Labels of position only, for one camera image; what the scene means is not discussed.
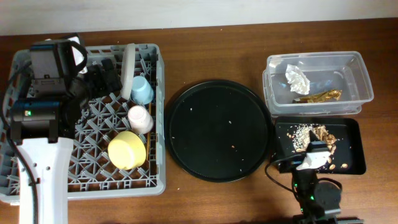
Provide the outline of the gold brown snack wrapper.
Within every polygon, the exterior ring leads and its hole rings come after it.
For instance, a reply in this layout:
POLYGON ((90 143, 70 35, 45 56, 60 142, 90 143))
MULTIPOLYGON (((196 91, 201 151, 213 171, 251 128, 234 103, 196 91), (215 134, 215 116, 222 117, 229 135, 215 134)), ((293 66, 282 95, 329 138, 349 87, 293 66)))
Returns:
POLYGON ((323 103, 331 99, 338 101, 342 93, 342 90, 333 89, 315 95, 293 99, 292 103, 323 103))

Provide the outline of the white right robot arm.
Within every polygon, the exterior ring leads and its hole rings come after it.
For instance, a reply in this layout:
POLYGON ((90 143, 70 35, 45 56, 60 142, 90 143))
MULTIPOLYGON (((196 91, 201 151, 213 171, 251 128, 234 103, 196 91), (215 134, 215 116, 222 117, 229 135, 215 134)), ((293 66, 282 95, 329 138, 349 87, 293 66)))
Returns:
POLYGON ((286 165, 292 174, 291 187, 301 214, 292 218, 298 224, 342 224, 364 223, 359 218, 338 218, 341 213, 340 202, 343 186, 337 180, 317 177, 317 169, 326 164, 330 150, 325 141, 320 140, 313 131, 309 133, 310 142, 305 152, 293 154, 272 162, 286 165))

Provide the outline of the yellow bowl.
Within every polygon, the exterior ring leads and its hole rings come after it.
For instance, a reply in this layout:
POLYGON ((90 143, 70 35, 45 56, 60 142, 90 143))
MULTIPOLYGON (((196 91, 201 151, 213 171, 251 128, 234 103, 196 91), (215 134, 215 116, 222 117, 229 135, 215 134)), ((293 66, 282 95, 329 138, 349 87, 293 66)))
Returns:
POLYGON ((146 147, 136 134, 122 131, 108 144, 108 156, 118 169, 130 170, 145 163, 146 147))

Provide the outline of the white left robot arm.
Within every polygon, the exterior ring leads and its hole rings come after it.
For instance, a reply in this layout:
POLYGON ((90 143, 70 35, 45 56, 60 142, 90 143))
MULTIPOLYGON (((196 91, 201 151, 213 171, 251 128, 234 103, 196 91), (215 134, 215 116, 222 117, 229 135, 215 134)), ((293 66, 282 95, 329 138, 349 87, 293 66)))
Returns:
POLYGON ((31 45, 29 60, 10 77, 19 96, 2 115, 6 140, 19 168, 19 222, 68 221, 68 166, 75 126, 91 100, 121 90, 110 59, 88 65, 78 34, 31 45))

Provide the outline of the white round plate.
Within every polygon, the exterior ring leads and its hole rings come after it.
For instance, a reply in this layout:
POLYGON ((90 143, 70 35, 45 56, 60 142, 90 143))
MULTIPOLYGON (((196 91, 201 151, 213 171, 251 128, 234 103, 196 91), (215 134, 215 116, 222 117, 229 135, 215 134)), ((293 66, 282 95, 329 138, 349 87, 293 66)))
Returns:
POLYGON ((121 68, 121 83, 123 85, 121 89, 121 97, 125 100, 130 99, 132 83, 135 71, 135 59, 136 59, 136 45, 127 44, 124 48, 123 62, 121 68))

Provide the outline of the rice and peanut food scraps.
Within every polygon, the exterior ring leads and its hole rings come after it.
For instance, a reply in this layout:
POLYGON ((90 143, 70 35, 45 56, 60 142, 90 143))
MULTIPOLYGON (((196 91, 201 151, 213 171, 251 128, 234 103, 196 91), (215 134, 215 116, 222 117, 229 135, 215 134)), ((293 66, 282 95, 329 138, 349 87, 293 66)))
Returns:
POLYGON ((296 130, 292 133, 287 133, 287 137, 292 141, 294 154, 305 152, 308 144, 310 143, 309 131, 312 130, 319 141, 323 141, 326 143, 328 149, 330 150, 330 158, 326 162, 326 164, 319 169, 328 169, 335 170, 337 168, 336 164, 333 163, 333 156, 336 151, 336 142, 338 139, 328 132, 325 125, 315 125, 315 124, 299 124, 295 126, 296 130))

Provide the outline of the white tissue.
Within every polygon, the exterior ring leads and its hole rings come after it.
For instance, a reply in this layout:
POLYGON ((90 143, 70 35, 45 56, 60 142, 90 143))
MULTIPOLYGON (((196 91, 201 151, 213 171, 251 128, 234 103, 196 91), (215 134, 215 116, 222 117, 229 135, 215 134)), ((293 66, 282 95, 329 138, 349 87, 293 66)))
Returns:
POLYGON ((287 65, 285 77, 290 85, 291 92, 296 92, 299 95, 308 95, 310 91, 310 80, 306 75, 295 65, 287 65))

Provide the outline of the wooden chopstick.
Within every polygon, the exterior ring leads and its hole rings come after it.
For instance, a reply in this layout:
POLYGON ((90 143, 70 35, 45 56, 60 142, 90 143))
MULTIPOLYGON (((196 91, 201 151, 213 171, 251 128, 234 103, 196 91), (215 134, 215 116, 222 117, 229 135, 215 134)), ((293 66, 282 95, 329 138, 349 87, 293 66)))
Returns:
MULTIPOLYGON (((149 103, 148 105, 148 112, 150 118, 152 118, 151 112, 152 112, 152 103, 149 103)), ((146 160, 149 160, 149 153, 150 153, 150 131, 147 133, 147 144, 146 144, 146 160)))

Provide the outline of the pink plastic cup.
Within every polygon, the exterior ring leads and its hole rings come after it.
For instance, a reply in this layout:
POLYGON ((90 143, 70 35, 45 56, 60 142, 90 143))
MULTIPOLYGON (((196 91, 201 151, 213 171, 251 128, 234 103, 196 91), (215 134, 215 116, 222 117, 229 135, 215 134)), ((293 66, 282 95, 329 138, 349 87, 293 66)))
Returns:
POLYGON ((127 113, 131 129, 136 134, 146 134, 151 131, 154 125, 152 116, 141 105, 133 106, 127 113))

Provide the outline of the light blue plastic cup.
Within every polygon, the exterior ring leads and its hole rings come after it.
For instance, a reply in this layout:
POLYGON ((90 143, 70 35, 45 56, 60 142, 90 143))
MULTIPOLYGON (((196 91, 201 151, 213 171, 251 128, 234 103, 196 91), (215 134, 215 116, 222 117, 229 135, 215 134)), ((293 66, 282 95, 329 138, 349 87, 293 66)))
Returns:
POLYGON ((133 78, 131 98, 138 105, 147 105, 154 99, 154 91, 145 77, 133 78))

